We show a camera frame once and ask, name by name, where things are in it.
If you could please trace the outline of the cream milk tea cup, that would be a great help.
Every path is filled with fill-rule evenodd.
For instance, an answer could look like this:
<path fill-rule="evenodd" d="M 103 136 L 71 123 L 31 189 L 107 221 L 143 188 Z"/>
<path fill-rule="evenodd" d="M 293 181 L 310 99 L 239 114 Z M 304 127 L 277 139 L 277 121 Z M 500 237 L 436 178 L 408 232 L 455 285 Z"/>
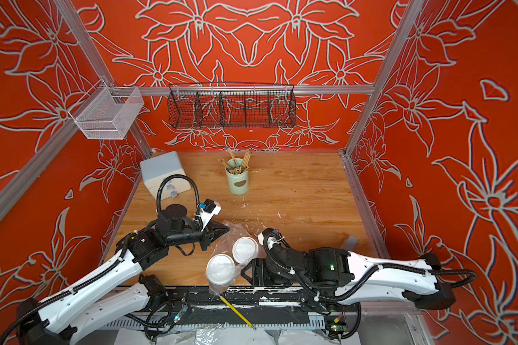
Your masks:
<path fill-rule="evenodd" d="M 233 244 L 233 259 L 244 265 L 258 257 L 259 245 L 252 237 L 240 237 Z"/>

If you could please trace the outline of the clear plastic carrier bag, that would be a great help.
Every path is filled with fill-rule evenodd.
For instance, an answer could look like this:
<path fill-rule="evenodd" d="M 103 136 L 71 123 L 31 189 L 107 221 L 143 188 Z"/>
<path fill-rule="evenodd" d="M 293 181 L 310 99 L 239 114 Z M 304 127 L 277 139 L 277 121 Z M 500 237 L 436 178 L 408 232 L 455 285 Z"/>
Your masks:
<path fill-rule="evenodd" d="M 228 232 L 214 242 L 213 253 L 205 270 L 210 293 L 214 296 L 227 291 L 252 260 L 266 259 L 257 235 L 251 234 L 240 224 L 223 221 L 222 225 L 228 228 Z"/>

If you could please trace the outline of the red milk tea cup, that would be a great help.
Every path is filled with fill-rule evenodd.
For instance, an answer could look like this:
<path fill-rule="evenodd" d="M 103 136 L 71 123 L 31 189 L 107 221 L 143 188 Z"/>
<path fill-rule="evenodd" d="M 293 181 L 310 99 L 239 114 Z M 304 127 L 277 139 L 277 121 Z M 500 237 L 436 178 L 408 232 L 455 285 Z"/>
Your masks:
<path fill-rule="evenodd" d="M 236 272 L 234 260 L 227 254 L 216 254 L 208 261 L 206 277 L 213 285 L 229 285 Z"/>

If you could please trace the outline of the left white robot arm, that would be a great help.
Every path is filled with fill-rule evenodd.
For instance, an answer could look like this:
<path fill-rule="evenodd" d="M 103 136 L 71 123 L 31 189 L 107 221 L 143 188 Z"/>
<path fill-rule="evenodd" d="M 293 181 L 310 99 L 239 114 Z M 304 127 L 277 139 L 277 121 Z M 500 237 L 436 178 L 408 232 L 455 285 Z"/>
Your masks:
<path fill-rule="evenodd" d="M 197 201 L 194 216 L 180 204 L 161 207 L 158 218 L 145 228 L 126 235 L 115 255 L 75 284 L 41 301 L 29 298 L 17 308 L 15 322 L 0 336 L 5 344 L 15 333 L 20 344 L 76 344 L 102 326 L 147 308 L 167 302 L 164 285 L 143 272 L 168 256 L 172 247 L 185 244 L 207 250 L 227 234 L 229 227 L 214 221 L 222 207 L 216 201 Z"/>

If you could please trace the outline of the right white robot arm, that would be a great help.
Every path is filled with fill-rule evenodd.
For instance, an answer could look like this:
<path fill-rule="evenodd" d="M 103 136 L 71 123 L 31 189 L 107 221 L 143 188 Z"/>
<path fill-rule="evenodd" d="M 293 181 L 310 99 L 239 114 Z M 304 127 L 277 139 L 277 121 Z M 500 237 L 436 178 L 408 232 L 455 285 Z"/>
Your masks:
<path fill-rule="evenodd" d="M 477 278 L 473 270 L 444 270 L 433 253 L 400 261 L 332 247 L 302 252 L 269 228 L 258 243 L 266 258 L 253 259 L 241 270 L 245 280 L 258 287 L 297 285 L 306 302 L 323 306 L 408 301 L 418 309 L 445 310 L 456 302 L 454 291 Z"/>

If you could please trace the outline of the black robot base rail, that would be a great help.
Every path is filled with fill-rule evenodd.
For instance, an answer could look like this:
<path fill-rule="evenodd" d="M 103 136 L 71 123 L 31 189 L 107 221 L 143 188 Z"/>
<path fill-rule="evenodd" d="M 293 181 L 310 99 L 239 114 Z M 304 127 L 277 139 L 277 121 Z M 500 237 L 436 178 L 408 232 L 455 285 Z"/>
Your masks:
<path fill-rule="evenodd" d="M 313 301 L 299 286 L 293 287 L 230 287 L 221 295 L 213 293 L 207 286 L 171 286 L 148 294 L 150 300 L 143 308 L 151 311 L 155 307 L 163 308 L 166 303 L 172 310 L 187 305 L 190 307 L 224 308 L 232 305 L 237 309 L 247 307 L 299 307 L 307 312 L 317 312 L 322 315 L 329 313 L 356 312 L 354 304 L 326 304 Z"/>

